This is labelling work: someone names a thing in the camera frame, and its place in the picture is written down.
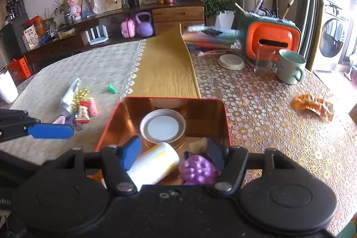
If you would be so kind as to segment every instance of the purple kettlebell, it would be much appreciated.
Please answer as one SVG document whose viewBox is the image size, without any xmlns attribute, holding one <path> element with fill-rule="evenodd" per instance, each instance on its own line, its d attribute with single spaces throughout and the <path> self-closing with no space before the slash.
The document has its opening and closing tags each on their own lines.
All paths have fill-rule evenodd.
<svg viewBox="0 0 357 238">
<path fill-rule="evenodd" d="M 148 22 L 142 22 L 139 20 L 139 16 L 149 16 Z M 135 16 L 136 23 L 137 23 L 137 33 L 142 37 L 149 37 L 154 33 L 151 25 L 151 14 L 149 12 L 139 12 Z"/>
</svg>

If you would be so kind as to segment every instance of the gray curtain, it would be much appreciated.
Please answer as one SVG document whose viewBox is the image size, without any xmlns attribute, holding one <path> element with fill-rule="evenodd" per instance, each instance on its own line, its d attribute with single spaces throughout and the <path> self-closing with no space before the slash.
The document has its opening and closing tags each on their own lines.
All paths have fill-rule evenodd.
<svg viewBox="0 0 357 238">
<path fill-rule="evenodd" d="M 299 54 L 308 60 L 307 68 L 311 70 L 318 43 L 320 41 L 323 0 L 305 0 L 305 11 L 301 26 L 301 42 Z"/>
</svg>

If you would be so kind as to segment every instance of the pink toy suitcase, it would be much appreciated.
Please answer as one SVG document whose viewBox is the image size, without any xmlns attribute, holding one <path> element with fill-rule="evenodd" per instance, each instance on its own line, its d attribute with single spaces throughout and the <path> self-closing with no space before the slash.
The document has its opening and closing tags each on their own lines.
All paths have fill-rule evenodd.
<svg viewBox="0 0 357 238">
<path fill-rule="evenodd" d="M 135 36 L 135 21 L 131 18 L 126 18 L 121 23 L 121 33 L 124 38 L 132 38 Z"/>
</svg>

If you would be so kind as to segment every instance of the red packet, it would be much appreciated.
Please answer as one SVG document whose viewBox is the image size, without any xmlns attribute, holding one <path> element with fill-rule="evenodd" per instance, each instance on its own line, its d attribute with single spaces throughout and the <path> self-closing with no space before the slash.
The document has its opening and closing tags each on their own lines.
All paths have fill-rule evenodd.
<svg viewBox="0 0 357 238">
<path fill-rule="evenodd" d="M 89 114 L 88 110 L 90 107 L 90 103 L 84 100 L 79 102 L 79 109 L 78 109 L 78 117 L 76 118 L 76 122 L 78 123 L 88 123 L 89 122 Z"/>
</svg>

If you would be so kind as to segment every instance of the shelf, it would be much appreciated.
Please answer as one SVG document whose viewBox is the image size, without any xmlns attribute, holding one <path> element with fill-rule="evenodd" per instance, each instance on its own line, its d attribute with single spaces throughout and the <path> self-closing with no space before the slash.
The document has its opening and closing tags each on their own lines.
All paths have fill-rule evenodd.
<svg viewBox="0 0 357 238">
<path fill-rule="evenodd" d="M 85 46 L 85 48 L 87 50 L 90 50 L 90 49 L 94 49 L 94 48 L 105 47 L 105 46 L 108 46 L 108 45 L 126 43 L 128 41 L 139 41 L 139 40 L 143 40 L 143 39 L 146 39 L 146 38 L 151 38 L 151 37 L 142 37 L 142 36 L 139 36 L 139 35 L 136 35 L 133 38 L 124 38 L 122 36 L 122 34 L 111 34 L 108 37 L 109 37 L 109 40 L 107 40 L 104 43 L 100 43 L 100 44 L 96 44 L 96 45 L 92 45 L 92 46 L 91 45 L 87 45 L 87 46 Z"/>
<path fill-rule="evenodd" d="M 78 21 L 74 21 L 73 24 L 66 25 L 62 27 L 60 30 L 69 30 L 71 28 L 75 28 L 76 32 L 82 32 L 88 28 L 95 27 L 99 25 L 99 18 L 113 16 L 116 14 L 130 14 L 136 13 L 143 10 L 152 10 L 157 8 L 168 8 L 168 7 L 194 7 L 194 6 L 202 6 L 202 2 L 200 0 L 185 0 L 185 1 L 178 1 L 174 3 L 165 3 L 165 4 L 158 4 L 157 2 L 148 3 L 148 4 L 141 4 L 135 7 L 124 7 L 120 9 L 109 10 L 101 14 L 96 14 L 91 17 L 82 18 Z"/>
</svg>

